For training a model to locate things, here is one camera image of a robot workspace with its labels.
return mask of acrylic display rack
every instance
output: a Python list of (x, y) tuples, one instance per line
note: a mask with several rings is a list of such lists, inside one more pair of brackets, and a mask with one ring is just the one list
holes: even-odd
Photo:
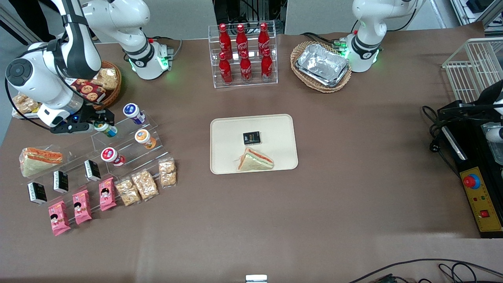
[[(48, 150), (61, 152), (63, 154), (63, 162), (35, 176), (30, 176), (30, 180), (23, 184), (25, 188), (27, 184), (31, 182), (44, 185), (47, 202), (39, 205), (45, 209), (43, 213), (48, 213), (47, 209), (49, 206), (63, 200), (66, 204), (68, 220), (72, 225), (75, 222), (72, 195), (87, 189), (89, 192), (91, 212), (100, 210), (98, 184), (101, 180), (114, 177), (114, 181), (118, 181), (143, 169), (146, 169), (153, 176), (154, 180), (156, 180), (157, 187), (160, 188), (157, 161), (159, 158), (166, 157), (168, 152), (162, 145), (159, 135), (157, 134), (157, 124), (147, 114), (145, 114), (145, 116), (146, 120), (142, 125), (133, 123), (129, 118), (116, 123), (115, 126), (118, 132), (117, 135), (112, 138), (105, 136), (101, 132), (97, 132), (64, 149), (48, 148)], [(146, 149), (134, 139), (136, 131), (141, 128), (148, 130), (151, 136), (155, 138), (156, 145), (153, 149)], [(119, 154), (122, 154), (126, 158), (126, 163), (122, 166), (115, 167), (110, 163), (104, 162), (100, 155), (101, 151), (106, 147), (115, 148)], [(91, 181), (86, 178), (86, 170), (84, 167), (84, 161), (86, 160), (92, 160), (98, 164), (101, 174), (100, 181)], [(57, 170), (68, 174), (69, 189), (65, 194), (53, 190), (53, 172)], [(115, 199), (117, 205), (122, 204), (119, 195), (116, 194)]]
[[(269, 47), (271, 49), (271, 59), (273, 60), (273, 76), (270, 82), (262, 81), (262, 60), (259, 58), (259, 34), (260, 34), (260, 23), (267, 23), (268, 34), (269, 34)], [(221, 52), (220, 49), (220, 31), (218, 26), (208, 27), (208, 42), (210, 46), (210, 61), (211, 68), (213, 71), (213, 86), (215, 88), (224, 87), (237, 87), (237, 86), (250, 86), (250, 85), (265, 85), (265, 84), (277, 84), (278, 83), (278, 53), (277, 53), (277, 40), (276, 40), (276, 26), (274, 21), (261, 21), (261, 22), (249, 22), (244, 24), (244, 32), (248, 38), (248, 55), (252, 65), (251, 76), (252, 81), (248, 84), (244, 84), (241, 81), (241, 68), (239, 66), (239, 56), (237, 54), (236, 47), (236, 36), (237, 36), (237, 24), (227, 24), (227, 33), (230, 36), (231, 46), (232, 46), (232, 57), (233, 59), (229, 61), (230, 69), (232, 72), (232, 84), (226, 86), (222, 81), (222, 76), (220, 75), (220, 68), (218, 64), (220, 63), (220, 58), (218, 54)]]

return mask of white wire rack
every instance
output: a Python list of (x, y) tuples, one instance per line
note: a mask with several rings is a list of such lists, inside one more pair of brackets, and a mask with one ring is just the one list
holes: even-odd
[(498, 61), (503, 58), (502, 48), (503, 37), (469, 39), (442, 64), (456, 100), (475, 101), (484, 89), (503, 79)]

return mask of red glass bottle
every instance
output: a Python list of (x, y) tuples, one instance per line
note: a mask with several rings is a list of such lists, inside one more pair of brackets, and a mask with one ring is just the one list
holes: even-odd
[(225, 53), (225, 58), (227, 60), (232, 59), (232, 46), (230, 45), (230, 36), (227, 33), (227, 27), (225, 24), (220, 24), (218, 27), (220, 30), (220, 49)]
[(220, 74), (222, 75), (223, 84), (228, 86), (232, 84), (232, 72), (230, 71), (230, 64), (227, 61), (225, 52), (220, 52), (220, 63), (218, 66), (220, 67)]
[(267, 23), (260, 24), (259, 34), (259, 58), (264, 56), (264, 50), (269, 49), (269, 34), (267, 33)]
[(264, 49), (262, 58), (262, 81), (268, 83), (273, 78), (273, 60), (271, 59), (271, 50)]
[(237, 53), (239, 58), (243, 58), (243, 54), (246, 53), (248, 58), (248, 38), (244, 34), (244, 25), (237, 25), (237, 36), (236, 36)]
[(248, 59), (248, 51), (244, 52), (241, 54), (242, 59), (241, 62), (239, 63), (239, 66), (241, 67), (241, 80), (244, 84), (249, 84), (252, 82), (252, 63), (250, 62), (250, 59)]

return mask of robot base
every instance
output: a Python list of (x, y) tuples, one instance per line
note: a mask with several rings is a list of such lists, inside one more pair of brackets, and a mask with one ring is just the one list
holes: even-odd
[(353, 49), (351, 41), (354, 38), (354, 34), (350, 34), (347, 37), (347, 46), (348, 46), (348, 60), (349, 64), (351, 66), (351, 71), (356, 72), (356, 73), (362, 73), (365, 72), (366, 70), (370, 69), (372, 64), (375, 62), (375, 58), (377, 57), (377, 54), (379, 52), (375, 52), (374, 54), (372, 53), (365, 53), (363, 54), (363, 58), (356, 53), (356, 51)]
[(135, 71), (138, 76), (144, 80), (153, 80), (158, 78), (162, 73), (169, 70), (169, 60), (167, 54), (167, 47), (164, 44), (159, 44), (157, 42), (151, 43), (154, 47), (154, 56), (150, 59), (146, 66), (138, 67), (135, 66), (131, 60), (131, 66), (133, 71)]

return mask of sandwich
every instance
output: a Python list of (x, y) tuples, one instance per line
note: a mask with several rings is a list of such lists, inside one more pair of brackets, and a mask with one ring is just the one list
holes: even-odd
[(19, 156), (21, 173), (24, 177), (40, 173), (60, 164), (62, 161), (63, 154), (36, 148), (25, 148), (21, 156)]
[(246, 148), (237, 168), (239, 171), (268, 170), (274, 167), (274, 161), (262, 153)]

